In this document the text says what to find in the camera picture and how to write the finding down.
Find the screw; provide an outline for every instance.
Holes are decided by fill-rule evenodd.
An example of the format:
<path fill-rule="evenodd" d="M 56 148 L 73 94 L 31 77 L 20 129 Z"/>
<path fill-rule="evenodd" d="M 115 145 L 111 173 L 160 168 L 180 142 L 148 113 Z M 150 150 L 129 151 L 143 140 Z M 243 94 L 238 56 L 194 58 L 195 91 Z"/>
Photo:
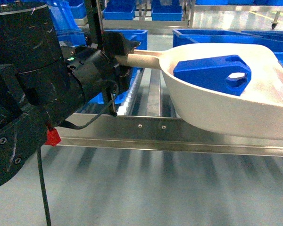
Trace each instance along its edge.
<path fill-rule="evenodd" d="M 0 138 L 0 144 L 1 144 L 1 145 L 4 145 L 7 141 L 8 141 L 8 140 L 7 140 L 6 137 L 1 137 L 1 138 Z"/>
<path fill-rule="evenodd" d="M 16 158 L 15 161 L 14 161 L 14 163 L 15 163 L 16 165 L 18 165 L 18 164 L 21 162 L 21 160 L 22 160 L 21 158 Z"/>

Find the gray floor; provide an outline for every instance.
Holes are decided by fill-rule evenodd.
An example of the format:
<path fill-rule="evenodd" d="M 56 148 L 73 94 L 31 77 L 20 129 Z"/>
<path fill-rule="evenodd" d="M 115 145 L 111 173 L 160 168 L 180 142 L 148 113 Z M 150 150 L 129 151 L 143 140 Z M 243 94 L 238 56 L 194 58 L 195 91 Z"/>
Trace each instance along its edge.
<path fill-rule="evenodd" d="M 172 36 L 150 35 L 148 47 L 168 49 Z M 42 155 L 54 226 L 283 226 L 280 157 L 48 146 Z M 46 225 L 35 155 L 0 187 L 7 225 Z"/>

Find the metal shelf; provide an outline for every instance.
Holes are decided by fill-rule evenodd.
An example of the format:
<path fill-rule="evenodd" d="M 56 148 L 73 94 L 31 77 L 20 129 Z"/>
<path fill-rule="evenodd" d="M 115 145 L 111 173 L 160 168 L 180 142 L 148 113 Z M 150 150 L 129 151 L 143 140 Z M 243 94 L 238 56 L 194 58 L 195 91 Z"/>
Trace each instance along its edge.
<path fill-rule="evenodd" d="M 68 129 L 58 128 L 62 138 L 59 145 L 283 156 L 283 141 L 280 140 L 234 137 L 209 132 L 176 118 L 175 113 L 172 117 L 161 117 L 160 84 L 160 70 L 152 70 L 146 116 L 130 116 L 130 113 L 118 117 L 103 115 L 82 130 L 73 130 L 70 133 Z M 132 94 L 132 100 L 135 100 L 136 92 Z M 94 116 L 73 114 L 68 120 L 80 125 Z"/>
<path fill-rule="evenodd" d="M 283 12 L 283 6 L 216 6 L 195 5 L 196 11 L 253 11 L 253 12 Z"/>

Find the black cable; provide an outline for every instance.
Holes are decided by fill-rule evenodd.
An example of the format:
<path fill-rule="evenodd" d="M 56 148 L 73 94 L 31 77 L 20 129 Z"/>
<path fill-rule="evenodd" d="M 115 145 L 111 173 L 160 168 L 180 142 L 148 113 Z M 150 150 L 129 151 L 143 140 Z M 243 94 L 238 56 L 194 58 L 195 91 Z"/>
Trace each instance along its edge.
<path fill-rule="evenodd" d="M 49 206 L 48 206 L 48 201 L 47 201 L 47 194 L 46 194 L 46 188 L 45 188 L 45 181 L 44 181 L 42 157 L 41 157 L 41 149 L 40 148 L 37 151 L 37 156 L 38 156 L 38 169 L 39 169 L 40 184 L 41 184 L 43 204 L 44 204 L 44 210 L 45 210 L 45 217 L 46 217 L 47 226 L 51 226 L 50 212 L 49 212 Z"/>
<path fill-rule="evenodd" d="M 116 93 L 113 97 L 112 100 L 110 100 L 108 102 L 108 104 L 105 105 L 105 107 L 100 111 L 100 113 L 98 113 L 96 116 L 94 116 L 89 122 L 87 122 L 85 125 L 82 125 L 82 126 L 77 126 L 77 125 L 74 125 L 73 123 L 69 122 L 69 121 L 62 121 L 61 124 L 59 124 L 60 127 L 64 127 L 64 128 L 68 128 L 68 129 L 76 129 L 76 130 L 80 130 L 80 129 L 84 129 L 86 128 L 87 126 L 89 126 L 91 123 L 93 123 L 95 120 L 97 120 L 108 108 L 110 105 L 112 105 L 112 103 L 115 101 L 115 99 L 117 98 L 118 96 L 118 93 L 119 93 L 119 90 L 118 90 L 118 85 L 115 81 L 112 81 L 112 80 L 106 80 L 106 82 L 112 82 L 114 84 L 114 87 L 116 89 Z"/>

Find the caster wheel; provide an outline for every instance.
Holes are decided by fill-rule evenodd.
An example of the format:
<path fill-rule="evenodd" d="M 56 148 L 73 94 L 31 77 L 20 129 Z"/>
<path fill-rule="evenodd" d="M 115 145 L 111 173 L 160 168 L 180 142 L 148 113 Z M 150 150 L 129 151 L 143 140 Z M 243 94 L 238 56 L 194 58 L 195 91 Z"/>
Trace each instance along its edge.
<path fill-rule="evenodd" d="M 277 26 L 278 23 L 276 24 L 272 24 L 272 30 L 275 29 L 275 27 Z"/>

